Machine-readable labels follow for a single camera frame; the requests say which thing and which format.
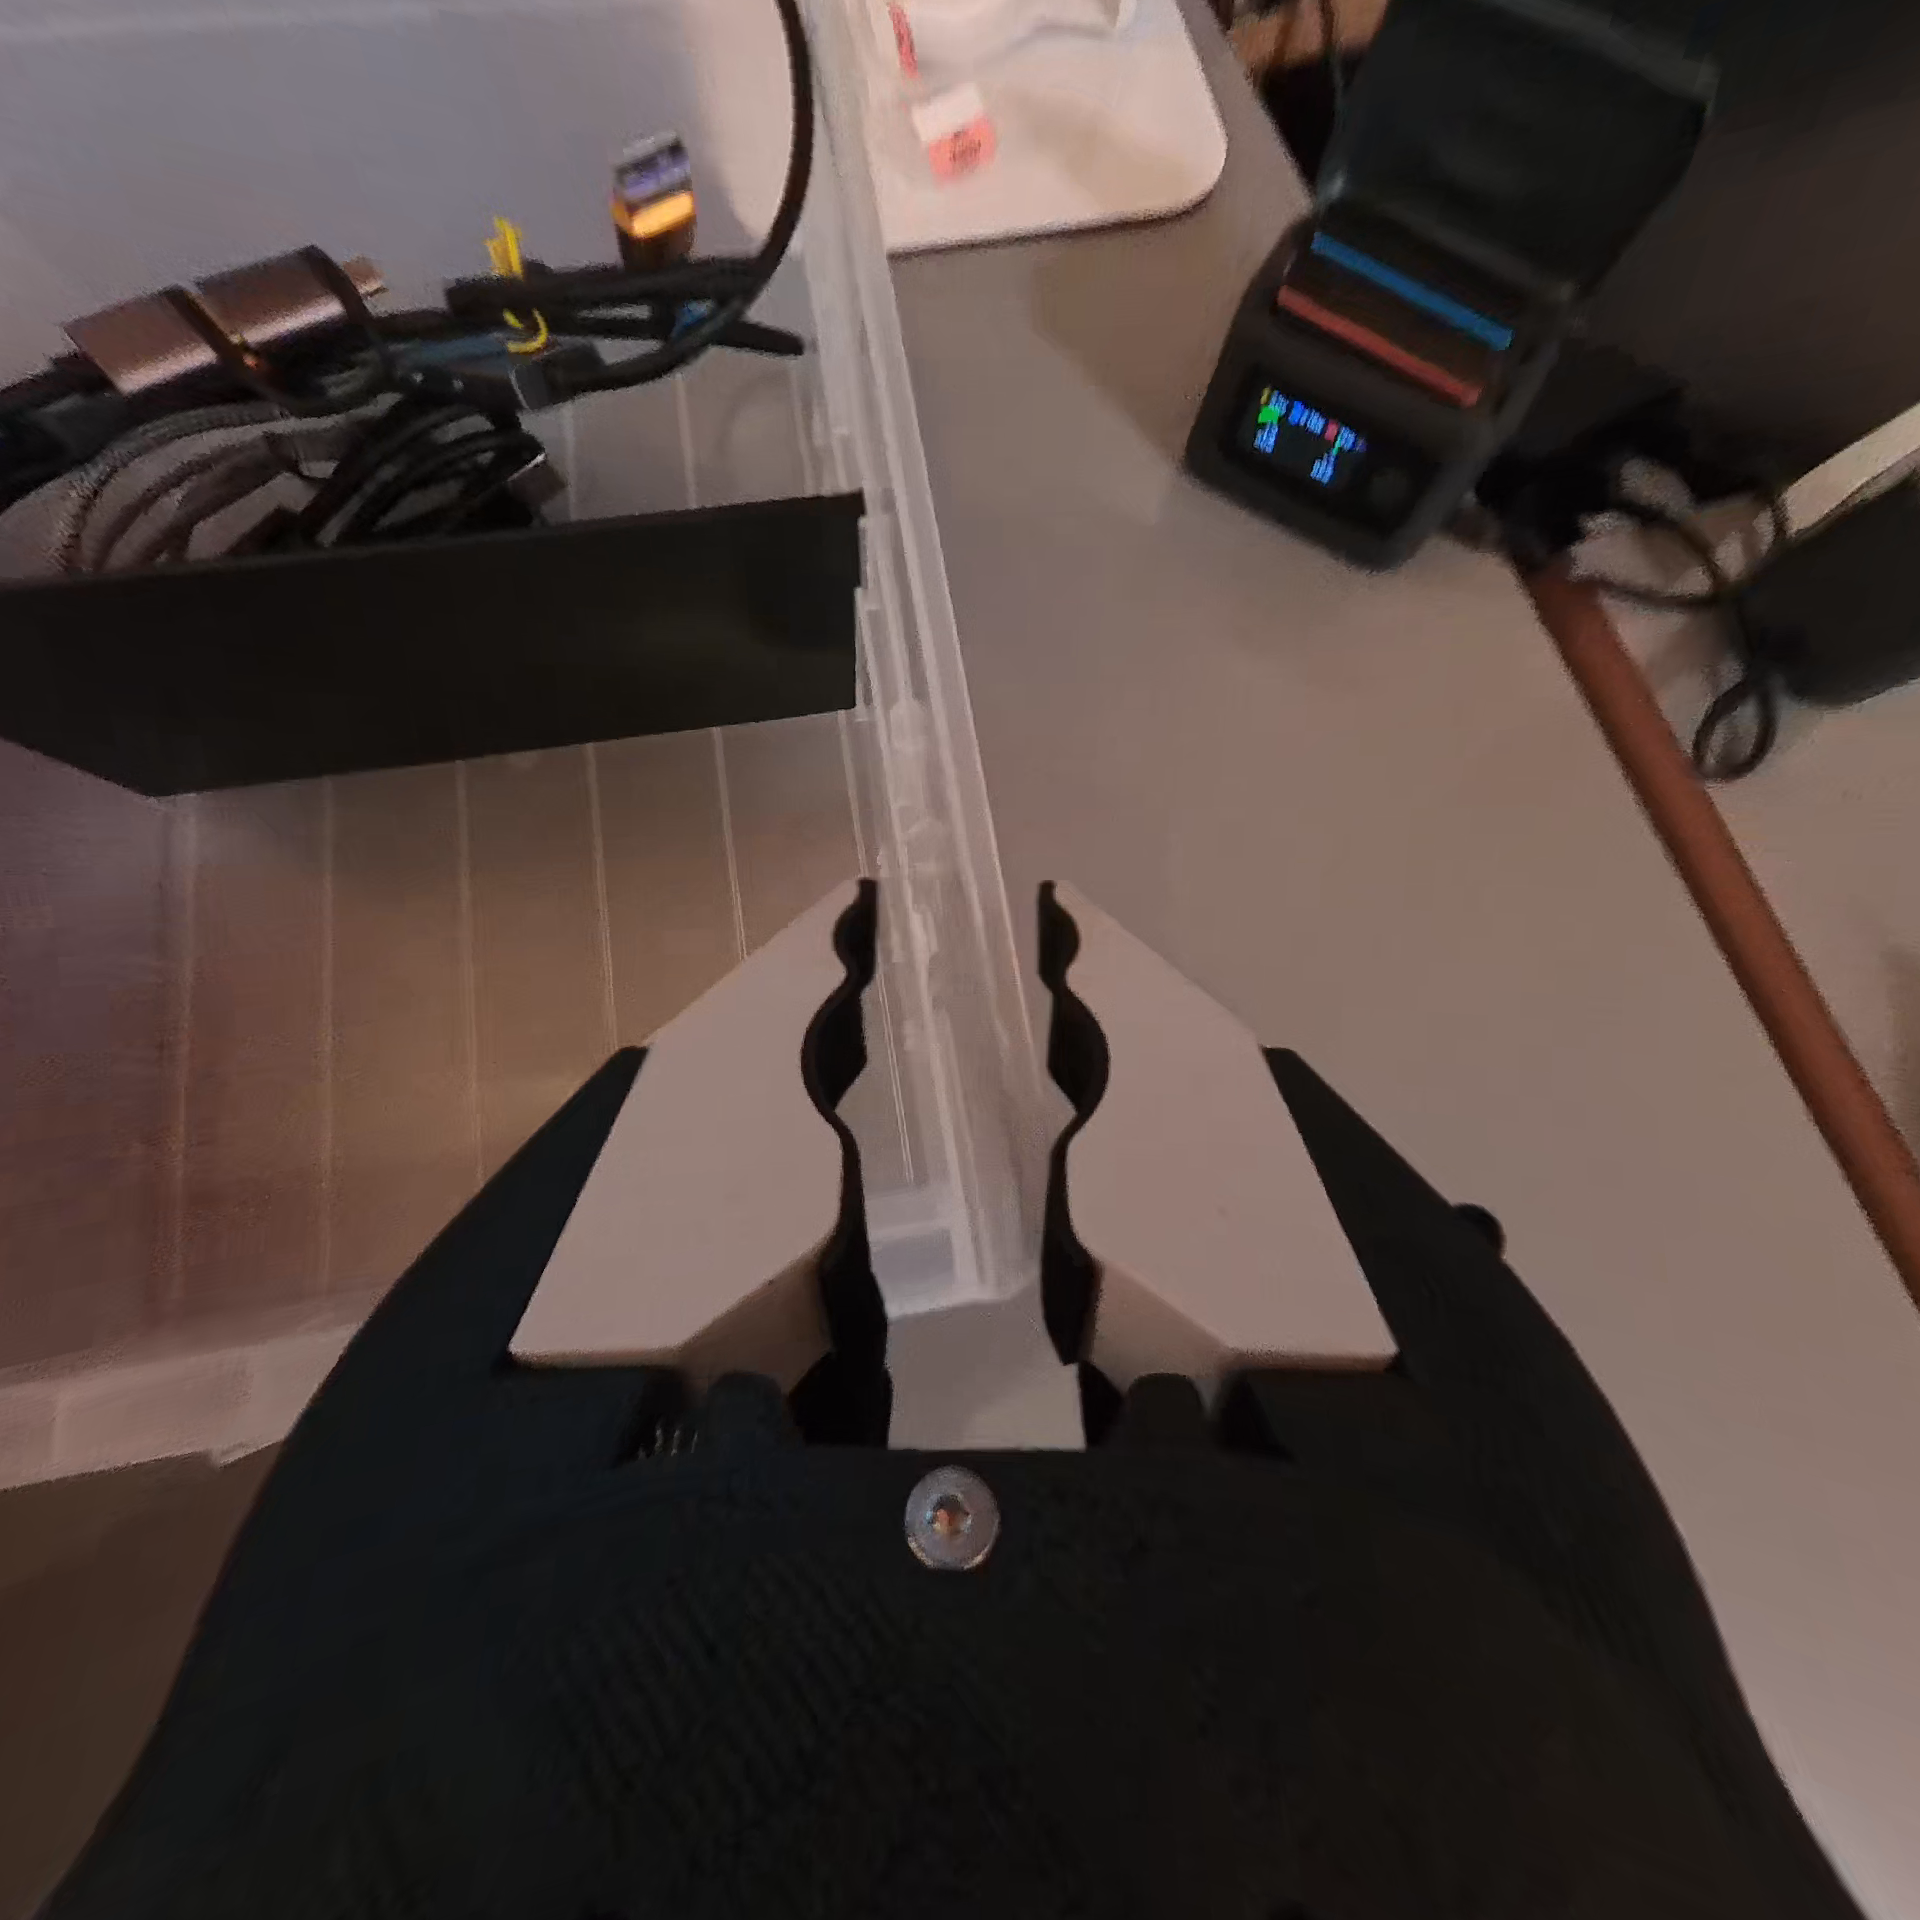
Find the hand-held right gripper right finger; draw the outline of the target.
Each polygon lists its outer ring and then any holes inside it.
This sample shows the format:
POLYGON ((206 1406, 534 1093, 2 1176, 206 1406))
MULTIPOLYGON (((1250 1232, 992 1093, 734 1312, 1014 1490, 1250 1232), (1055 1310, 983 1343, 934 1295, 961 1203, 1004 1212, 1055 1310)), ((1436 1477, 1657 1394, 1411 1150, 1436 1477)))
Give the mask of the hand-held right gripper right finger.
POLYGON ((1088 1447, 1128 1402, 1213 1423, 1245 1377, 1379 1377, 1397 1343, 1257 1036, 1070 886, 1040 889, 1043 1320, 1088 1447))

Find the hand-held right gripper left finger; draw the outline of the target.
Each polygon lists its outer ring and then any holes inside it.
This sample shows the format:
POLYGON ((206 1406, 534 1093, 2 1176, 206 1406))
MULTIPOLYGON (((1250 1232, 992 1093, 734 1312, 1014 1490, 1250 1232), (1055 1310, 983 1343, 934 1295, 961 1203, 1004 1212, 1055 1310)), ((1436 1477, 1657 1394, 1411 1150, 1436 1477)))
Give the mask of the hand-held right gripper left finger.
POLYGON ((640 1381, 640 1447, 690 1447, 724 1377, 806 1442, 892 1426, 865 1169, 843 1117, 869 1068, 880 886, 845 877, 663 1022, 511 1340, 543 1386, 640 1381))

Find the clear plastic storage bin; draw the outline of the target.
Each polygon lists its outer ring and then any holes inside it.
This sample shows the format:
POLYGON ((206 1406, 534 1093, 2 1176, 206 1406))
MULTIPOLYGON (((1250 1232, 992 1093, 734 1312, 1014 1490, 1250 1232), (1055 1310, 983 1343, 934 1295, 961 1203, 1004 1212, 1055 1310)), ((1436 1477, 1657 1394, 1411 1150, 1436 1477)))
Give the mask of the clear plastic storage bin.
MULTIPOLYGON (((2 1490, 271 1447, 430 1234, 620 1044, 880 882, 845 1117, 887 1305, 1015 1291, 1028 1022, 843 4, 798 237, 710 352, 534 419, 543 525, 861 494, 845 713, 151 800, 2 744, 2 1490)), ((611 265, 611 171, 679 135, 703 250, 787 155, 772 4, 2 4, 2 385, 65 322, 326 250, 427 310, 505 219, 611 265)), ((247 422, 2 511, 2 588, 227 563, 300 467, 151 544, 247 422)))

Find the black braided cable yellow tie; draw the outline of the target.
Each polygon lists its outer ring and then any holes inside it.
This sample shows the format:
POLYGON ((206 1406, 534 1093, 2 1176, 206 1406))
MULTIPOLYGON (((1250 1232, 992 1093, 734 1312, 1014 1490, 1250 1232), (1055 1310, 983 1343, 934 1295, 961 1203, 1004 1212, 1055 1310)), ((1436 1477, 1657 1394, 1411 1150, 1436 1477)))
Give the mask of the black braided cable yellow tie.
POLYGON ((800 358, 800 334, 755 316, 800 229, 813 180, 821 90, 800 4, 777 4, 791 90, 777 206, 755 250, 696 250, 698 197, 690 144, 659 135, 611 171, 614 265, 543 268, 505 250, 485 277, 445 286, 449 319, 530 330, 563 347, 631 347, 628 356, 558 377, 563 397, 659 385, 710 352, 800 358))

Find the black divider panel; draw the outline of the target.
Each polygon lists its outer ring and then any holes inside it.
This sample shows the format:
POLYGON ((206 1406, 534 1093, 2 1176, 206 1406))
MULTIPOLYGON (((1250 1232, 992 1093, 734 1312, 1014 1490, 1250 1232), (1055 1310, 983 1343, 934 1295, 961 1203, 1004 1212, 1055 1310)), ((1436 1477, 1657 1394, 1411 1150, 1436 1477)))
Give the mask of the black divider panel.
POLYGON ((861 494, 2 588, 2 740, 238 791, 845 713, 861 494))

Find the black charging case with screen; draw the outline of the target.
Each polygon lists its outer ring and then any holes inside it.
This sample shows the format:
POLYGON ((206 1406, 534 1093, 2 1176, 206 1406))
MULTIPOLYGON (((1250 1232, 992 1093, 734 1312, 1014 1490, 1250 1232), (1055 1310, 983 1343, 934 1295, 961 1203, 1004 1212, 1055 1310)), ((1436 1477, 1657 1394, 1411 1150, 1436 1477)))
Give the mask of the black charging case with screen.
POLYGON ((1234 306, 1189 475, 1402 565, 1515 439, 1714 90, 1696 43, 1601 4, 1390 4, 1234 306))

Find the dark battery charger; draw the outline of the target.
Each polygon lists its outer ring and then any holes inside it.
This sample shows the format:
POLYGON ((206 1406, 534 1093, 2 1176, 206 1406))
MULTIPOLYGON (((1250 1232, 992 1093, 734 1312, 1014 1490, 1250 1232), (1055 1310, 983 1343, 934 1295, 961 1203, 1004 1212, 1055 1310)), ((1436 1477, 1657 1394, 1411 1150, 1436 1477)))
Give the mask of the dark battery charger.
POLYGON ((1854 709, 1916 681, 1916 406, 1794 480, 1784 511, 1748 591, 1781 690, 1854 709))

